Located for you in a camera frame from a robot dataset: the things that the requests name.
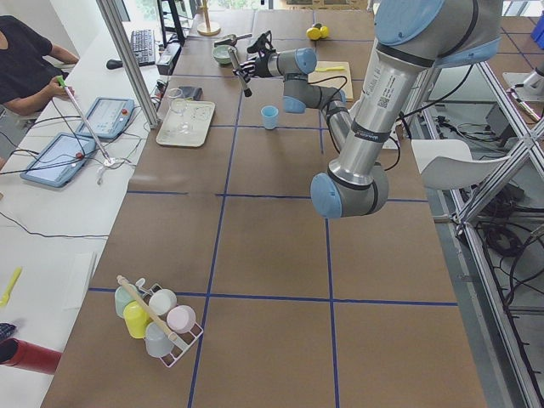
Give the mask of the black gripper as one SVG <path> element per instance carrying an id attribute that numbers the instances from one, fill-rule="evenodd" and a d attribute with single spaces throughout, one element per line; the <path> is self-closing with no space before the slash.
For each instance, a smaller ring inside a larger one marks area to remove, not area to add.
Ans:
<path id="1" fill-rule="evenodd" d="M 241 74 L 245 81 L 250 81 L 253 77 L 273 76 L 269 70 L 269 62 L 276 54 L 276 50 L 272 44 L 271 30 L 261 34 L 246 51 L 250 54 L 250 58 L 241 63 Z"/>

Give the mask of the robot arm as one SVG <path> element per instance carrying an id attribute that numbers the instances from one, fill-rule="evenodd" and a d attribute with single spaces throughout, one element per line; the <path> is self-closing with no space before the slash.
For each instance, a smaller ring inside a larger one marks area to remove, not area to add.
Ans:
<path id="1" fill-rule="evenodd" d="M 339 155 L 310 185 L 323 218 L 362 216 L 388 199 L 388 179 L 377 158 L 418 75 L 430 68 L 473 65 L 499 48 L 500 1 L 383 1 L 374 19 L 375 44 L 363 90 L 351 110 L 340 90 L 309 83 L 317 58 L 311 48 L 278 52 L 265 32 L 234 62 L 242 85 L 253 77 L 282 77 L 283 109 L 317 109 Z"/>

